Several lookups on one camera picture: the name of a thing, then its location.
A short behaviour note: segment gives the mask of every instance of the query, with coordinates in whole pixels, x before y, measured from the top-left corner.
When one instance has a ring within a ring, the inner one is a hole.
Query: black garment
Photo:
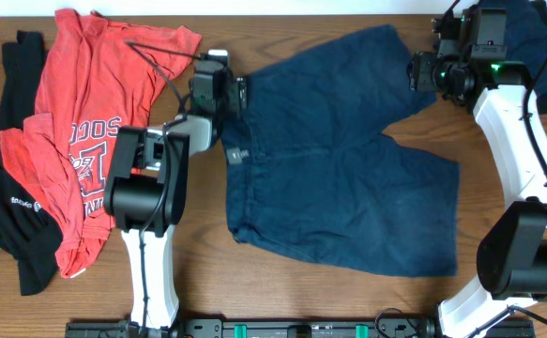
[[[45,60],[40,33],[18,32],[2,46],[6,83],[0,103],[0,131],[22,128],[34,113]],[[0,248],[18,261],[21,295],[41,292],[57,270],[54,253],[62,242],[56,221],[2,167],[0,159]]]
[[[381,132],[435,101],[412,91],[392,26],[356,32],[249,77],[225,123],[234,238],[312,263],[454,275],[458,164]]]

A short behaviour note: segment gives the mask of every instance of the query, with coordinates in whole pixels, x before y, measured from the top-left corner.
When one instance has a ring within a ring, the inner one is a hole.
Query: navy blue shorts
[[[377,274],[455,274],[458,165],[381,134],[435,101],[409,90],[410,59],[387,25],[250,76],[249,109],[222,135],[238,242]]]

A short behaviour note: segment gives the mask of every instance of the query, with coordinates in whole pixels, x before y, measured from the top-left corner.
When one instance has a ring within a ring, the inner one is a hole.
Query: black cable
[[[379,315],[377,315],[377,317],[375,318],[375,329],[377,330],[377,333],[379,333],[382,337],[384,338],[391,338],[390,336],[388,336],[385,332],[383,332],[380,328],[379,328],[379,320],[384,316],[384,314],[388,311],[395,311],[401,315],[404,315],[404,312],[402,312],[401,310],[397,309],[397,308],[387,308],[385,309],[384,311],[382,311],[381,313],[379,313]],[[408,335],[406,336],[405,338],[413,338],[415,336],[418,335],[418,329],[417,329],[417,326],[415,324],[413,324],[413,322],[411,322],[410,319],[408,318],[405,318],[406,319],[406,322],[408,323],[408,325],[413,328],[413,330],[415,330],[415,333],[414,334],[411,334],[411,335]]]
[[[108,332],[108,330],[101,330],[98,332],[98,338],[102,338],[102,334],[104,334],[103,338],[113,338],[113,336]]]
[[[547,55],[546,55],[546,59],[542,63],[541,67],[539,68],[538,74],[532,80],[530,85],[527,87],[527,91],[525,91],[524,108],[523,108],[524,112],[523,112],[522,119],[524,120],[524,123],[525,123],[525,129],[527,130],[527,137],[529,138],[529,143],[534,149],[536,158],[538,158],[539,166],[542,168],[542,172],[544,173],[547,179],[547,163],[544,157],[542,156],[542,153],[538,146],[538,141],[536,140],[536,137],[534,136],[534,131],[532,129],[532,124],[530,121],[530,114],[529,114],[529,107],[528,107],[529,99],[531,98],[532,92],[534,91],[534,87],[536,87],[536,85],[538,84],[538,80],[540,76],[542,75],[542,73],[544,72],[544,70],[546,69],[546,66],[547,66]]]
[[[442,15],[442,18],[440,19],[440,24],[438,25],[439,27],[441,27],[446,22],[447,16],[452,12],[455,7],[457,7],[457,5],[459,5],[460,2],[461,0],[455,0],[452,5],[450,5],[448,10],[444,12],[444,15]]]
[[[192,59],[198,59],[198,60],[200,60],[200,57],[198,57],[196,55],[192,55],[192,54],[185,54],[185,53],[181,53],[181,52],[169,51],[169,50],[165,50],[165,49],[161,49],[161,48],[157,48],[157,47],[152,47],[152,46],[148,46],[148,45],[144,45],[142,43],[137,43],[137,42],[132,42],[132,41],[127,41],[125,43],[127,43],[127,45],[135,53],[137,53],[145,62],[147,62],[150,66],[152,66],[152,68],[164,79],[164,81],[167,83],[169,88],[171,88],[171,90],[173,90],[173,92],[175,93],[175,96],[177,97],[177,100],[179,102],[181,102],[181,95],[179,94],[179,91],[177,90],[177,87],[173,84],[173,82],[171,80],[169,80],[169,78],[164,73],[164,71],[162,71],[162,69],[160,69],[159,65],[157,65],[154,61],[150,60],[137,47],[142,47],[142,48],[151,49],[151,50],[155,50],[155,51],[159,51],[159,52],[163,52],[163,53],[168,53],[168,54],[173,54],[173,55],[186,56],[186,57],[189,57],[189,58],[192,58]]]
[[[163,52],[163,53],[167,53],[167,54],[186,56],[186,57],[189,57],[189,58],[194,59],[194,60],[200,60],[200,57],[196,56],[196,55],[193,55],[193,54],[185,54],[185,53],[181,53],[181,52],[170,51],[170,50],[165,50],[165,49],[158,48],[158,47],[144,45],[142,43],[137,43],[137,42],[133,42],[133,41],[126,41],[126,44],[135,53],[137,53],[145,62],[147,62],[150,66],[152,66],[152,68],[167,83],[169,88],[171,88],[171,90],[173,90],[173,92],[175,93],[175,96],[177,97],[177,100],[179,101],[179,110],[178,110],[178,112],[180,114],[182,114],[181,119],[178,119],[178,120],[176,120],[172,123],[165,123],[165,124],[162,125],[162,136],[161,136],[161,138],[165,139],[165,141],[163,142],[164,146],[165,146],[165,151],[164,151],[164,154],[165,154],[165,156],[164,156],[164,158],[165,158],[165,178],[164,178],[163,189],[162,189],[162,193],[160,194],[159,201],[157,202],[156,206],[152,210],[152,213],[150,214],[150,216],[148,217],[148,219],[146,220],[146,222],[144,223],[144,225],[140,229],[140,232],[138,233],[138,236],[140,238],[140,269],[142,271],[142,289],[143,289],[143,292],[144,292],[144,313],[142,314],[142,326],[140,327],[140,336],[142,336],[143,334],[145,334],[145,323],[146,323],[147,315],[148,315],[148,300],[149,300],[148,287],[147,287],[147,283],[146,283],[146,279],[145,279],[144,232],[150,226],[150,224],[152,222],[154,222],[155,217],[158,215],[159,211],[162,208],[162,204],[164,203],[164,200],[167,197],[167,188],[169,187],[169,180],[170,180],[170,176],[171,176],[171,154],[173,153],[173,150],[171,149],[171,146],[169,145],[169,143],[166,140],[167,132],[168,132],[168,130],[171,127],[172,124],[183,122],[187,119],[188,112],[186,111],[186,102],[188,101],[188,96],[186,96],[185,98],[182,99],[181,95],[179,94],[179,91],[177,91],[177,87],[175,86],[175,84],[173,84],[173,82],[171,80],[169,80],[169,78],[164,73],[164,71],[162,71],[162,69],[160,69],[159,65],[157,65],[155,62],[150,60],[137,47],[146,48],[146,49],[150,49],[150,50],[154,50],[154,51],[159,51],[159,52]]]
[[[159,211],[161,211],[161,207],[167,197],[167,188],[169,187],[169,180],[171,179],[171,154],[172,149],[171,145],[166,140],[167,134],[169,130],[169,124],[165,123],[162,125],[162,136],[164,138],[164,158],[165,158],[165,177],[164,177],[164,183],[162,187],[162,193],[160,194],[159,201],[154,206],[154,209],[152,210],[152,213],[150,214],[150,217],[146,220],[142,228],[140,229],[138,236],[140,238],[140,270],[142,272],[142,289],[144,292],[144,313],[142,314],[142,326],[140,327],[140,336],[144,334],[145,331],[145,322],[147,320],[148,315],[148,286],[145,280],[145,253],[144,253],[144,231],[150,226],[152,222],[154,222],[155,217],[159,214]]]
[[[138,42],[133,42],[133,41],[127,41],[126,43],[129,46],[138,46],[138,47],[150,49],[150,50],[153,50],[153,51],[158,51],[158,52],[163,52],[163,53],[173,54],[173,55],[186,56],[186,57],[192,58],[194,60],[200,60],[200,56],[194,55],[194,54],[188,54],[188,53],[182,53],[182,52],[178,52],[178,51],[166,50],[164,48],[154,47],[154,46],[150,46],[150,45],[144,45],[143,43],[138,43]]]
[[[468,52],[471,48],[473,48],[474,44],[475,44],[475,42],[469,42],[466,45],[464,45],[463,50],[459,54],[459,63],[457,64],[457,68],[460,68],[462,66],[465,55],[468,54]]]
[[[536,319],[538,320],[540,323],[544,324],[547,326],[547,319],[544,318],[543,316],[541,315],[537,315],[529,310],[526,310],[525,308],[521,307],[521,306],[517,306],[517,305],[510,305],[508,306],[503,312],[501,312],[500,314],[498,314],[496,317],[494,317],[492,320],[490,320],[488,323],[482,325],[481,327],[479,328],[476,328],[473,332],[471,332],[467,338],[473,338],[473,337],[476,337],[478,334],[482,333],[484,330],[487,330],[491,327],[493,327],[494,325],[498,324],[498,322],[500,322],[501,320],[503,320],[504,318],[506,318],[507,316],[509,315],[515,315],[515,312],[520,312],[524,315],[527,315],[528,317],[532,318],[532,319]]]
[[[543,316],[541,315],[537,315],[537,314],[534,314],[533,312],[529,311],[529,310],[526,310],[524,309],[523,307],[520,307],[520,306],[517,306],[517,305],[511,305],[509,307],[509,309],[511,309],[511,311],[514,313],[515,311],[519,311],[520,313],[524,314],[524,315],[527,315],[528,317],[530,318],[533,318],[533,319],[536,319],[538,320],[540,323],[544,324],[544,325],[547,325],[547,319],[544,318]]]

